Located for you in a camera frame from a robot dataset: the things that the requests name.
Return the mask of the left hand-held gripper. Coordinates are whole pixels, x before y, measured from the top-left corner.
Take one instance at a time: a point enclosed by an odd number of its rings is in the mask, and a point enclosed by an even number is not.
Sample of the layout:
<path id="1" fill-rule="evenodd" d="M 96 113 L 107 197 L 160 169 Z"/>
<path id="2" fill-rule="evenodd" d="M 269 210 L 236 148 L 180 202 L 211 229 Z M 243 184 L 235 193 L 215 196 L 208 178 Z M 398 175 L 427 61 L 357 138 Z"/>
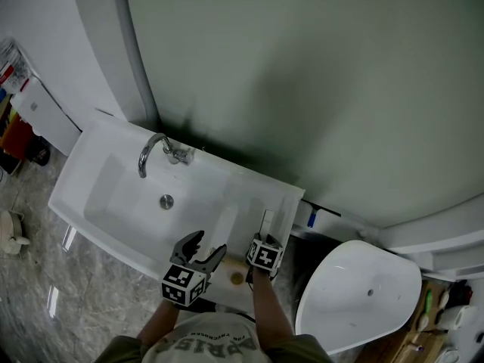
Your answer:
<path id="1" fill-rule="evenodd" d="M 164 299 L 189 307 L 206 292 L 211 274 L 225 257 L 227 245 L 216 248 L 203 261 L 190 262 L 200 249 L 199 243 L 203 236 L 203 230 L 194 231 L 175 244 L 169 258 L 169 267 L 161 279 Z"/>

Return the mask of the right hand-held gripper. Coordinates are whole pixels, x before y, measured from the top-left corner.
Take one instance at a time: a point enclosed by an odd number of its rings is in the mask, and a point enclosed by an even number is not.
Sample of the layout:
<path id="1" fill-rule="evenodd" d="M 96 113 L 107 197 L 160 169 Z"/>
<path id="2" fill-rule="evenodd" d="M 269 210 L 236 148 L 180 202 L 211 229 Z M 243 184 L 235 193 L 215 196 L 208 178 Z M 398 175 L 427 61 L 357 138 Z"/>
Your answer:
<path id="1" fill-rule="evenodd" d="M 246 262 L 266 272 L 270 278 L 275 278 L 284 255 L 284 247 L 273 236 L 268 234 L 265 240 L 260 233 L 255 233 L 246 255 Z"/>

